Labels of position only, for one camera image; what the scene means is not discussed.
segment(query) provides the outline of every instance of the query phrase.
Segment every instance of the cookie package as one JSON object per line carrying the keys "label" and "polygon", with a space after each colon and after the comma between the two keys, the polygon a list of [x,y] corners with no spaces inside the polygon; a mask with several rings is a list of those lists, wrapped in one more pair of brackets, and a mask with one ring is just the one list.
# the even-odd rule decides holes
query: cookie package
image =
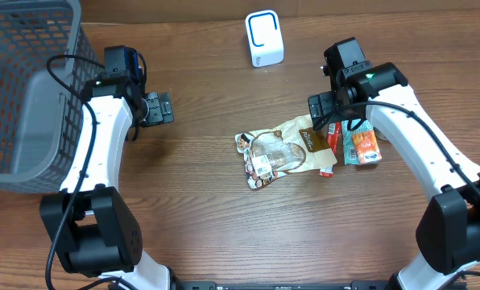
{"label": "cookie package", "polygon": [[333,166],[337,159],[321,133],[313,132],[310,115],[274,129],[235,135],[243,154],[247,184],[260,189],[283,176]]}

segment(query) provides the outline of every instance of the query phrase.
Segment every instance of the white arm segment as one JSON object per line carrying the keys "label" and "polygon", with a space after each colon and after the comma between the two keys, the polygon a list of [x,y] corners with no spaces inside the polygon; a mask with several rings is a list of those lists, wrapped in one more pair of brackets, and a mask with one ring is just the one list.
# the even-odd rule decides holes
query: white arm segment
{"label": "white arm segment", "polygon": [[[114,186],[118,191],[118,170],[126,134],[132,124],[132,113],[123,97],[94,97],[89,101],[89,105],[95,112],[99,124],[86,172],[88,177],[82,183],[81,191],[92,190],[96,184]],[[75,159],[60,190],[68,189],[69,193],[73,193],[79,180],[79,171],[85,162],[91,134],[92,118],[86,106],[83,106],[82,132]]]}
{"label": "white arm segment", "polygon": [[[95,112],[99,123],[93,152],[89,160],[88,177],[82,183],[81,191],[92,190],[96,184],[115,187],[118,191],[118,170],[126,134],[132,124],[132,113],[123,97],[94,97],[90,100],[89,105]],[[77,144],[75,159],[60,188],[60,190],[68,189],[69,193],[73,193],[79,179],[79,171],[85,162],[92,134],[92,118],[85,106],[83,106],[83,114],[82,132]],[[168,290],[170,288],[168,268],[156,263],[145,251],[142,252],[142,258],[138,265],[134,266],[132,272],[112,271],[102,273],[100,277],[109,276],[122,277],[137,289]]]}
{"label": "white arm segment", "polygon": [[[426,114],[417,101],[412,87],[395,85],[379,91],[379,96],[369,102],[387,102],[402,106],[414,111],[432,129],[435,135],[445,146],[455,162],[460,164],[461,170],[472,180],[479,180],[480,167],[465,157],[442,133],[441,129]],[[441,188],[449,184],[454,189],[461,187],[465,182],[456,172],[451,172],[451,165],[433,142],[426,130],[413,118],[408,118],[401,111],[383,106],[367,106],[366,118],[395,147],[420,182],[427,202]],[[467,270],[478,262],[467,263],[457,271]],[[430,290],[438,289],[454,275],[443,275],[433,270],[419,253],[416,258],[399,272],[398,281],[403,290]]]}
{"label": "white arm segment", "polygon": [[138,290],[168,290],[170,289],[170,272],[169,270],[156,263],[151,256],[145,251],[142,252],[140,263],[134,266],[132,272],[111,271],[102,273],[99,278],[106,277],[122,277]]}

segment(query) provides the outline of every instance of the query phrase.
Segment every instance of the brown packaging label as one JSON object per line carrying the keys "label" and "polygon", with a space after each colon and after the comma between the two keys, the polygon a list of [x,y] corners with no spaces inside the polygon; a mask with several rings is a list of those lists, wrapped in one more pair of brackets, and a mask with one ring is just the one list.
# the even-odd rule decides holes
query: brown packaging label
{"label": "brown packaging label", "polygon": [[301,134],[308,152],[315,153],[329,148],[326,138],[320,132],[314,132],[311,127],[299,130],[299,134]]}

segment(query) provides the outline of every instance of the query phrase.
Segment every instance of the black base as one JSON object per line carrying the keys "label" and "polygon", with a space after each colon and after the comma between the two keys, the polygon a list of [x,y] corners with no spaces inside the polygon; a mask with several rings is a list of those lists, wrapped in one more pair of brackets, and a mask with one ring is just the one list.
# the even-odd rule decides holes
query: black base
{"label": "black base", "polygon": [[[351,284],[215,284],[182,282],[184,290],[400,290],[388,281],[353,281]],[[446,290],[467,290],[466,283],[456,283]]]}

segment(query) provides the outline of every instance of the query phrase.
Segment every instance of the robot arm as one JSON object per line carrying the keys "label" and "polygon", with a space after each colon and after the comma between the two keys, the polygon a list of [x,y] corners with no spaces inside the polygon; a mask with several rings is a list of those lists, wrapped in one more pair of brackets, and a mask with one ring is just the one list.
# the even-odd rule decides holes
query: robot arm
{"label": "robot arm", "polygon": [[[379,91],[379,95],[369,102],[386,102],[412,110],[423,119],[441,140],[449,154],[460,164],[461,170],[476,182],[480,180],[480,167],[465,157],[442,133],[439,127],[426,114],[410,85],[394,85]],[[416,179],[420,182],[427,202],[443,193],[442,188],[449,184],[453,188],[466,183],[451,169],[439,147],[433,142],[424,128],[406,114],[383,106],[367,106],[366,118],[391,142]],[[399,272],[397,280],[403,290],[439,289],[448,283],[458,271],[468,270],[478,264],[471,261],[461,265],[456,271],[444,275],[434,270],[424,256],[419,253],[410,265]]]}
{"label": "robot arm", "polygon": [[[118,171],[127,131],[172,122],[171,103],[167,93],[145,93],[147,78],[138,66],[135,50],[107,48],[105,58],[106,71],[87,81],[80,95],[93,110],[97,123],[81,188],[76,192],[93,131],[93,119],[86,106],[72,167],[60,186],[60,194],[43,197],[41,218],[54,240],[68,213],[60,234],[63,238],[54,246],[66,272],[118,277],[122,286],[131,289],[168,290],[173,284],[170,271],[143,251],[139,224],[118,194]],[[67,208],[73,194],[77,195],[74,206]],[[88,215],[94,215],[97,223],[76,224]]]}
{"label": "robot arm", "polygon": [[[330,122],[369,120],[412,170],[428,202],[416,230],[420,253],[393,275],[391,284],[406,290],[443,288],[457,272],[480,262],[480,196],[474,194],[474,187],[480,193],[480,167],[435,125],[406,77],[393,64],[373,68],[354,38],[326,50],[325,59],[327,65],[322,68],[330,76],[332,92],[308,99],[313,129],[327,128]],[[453,158],[456,169],[460,168],[469,180],[461,178],[416,118],[431,129]]]}

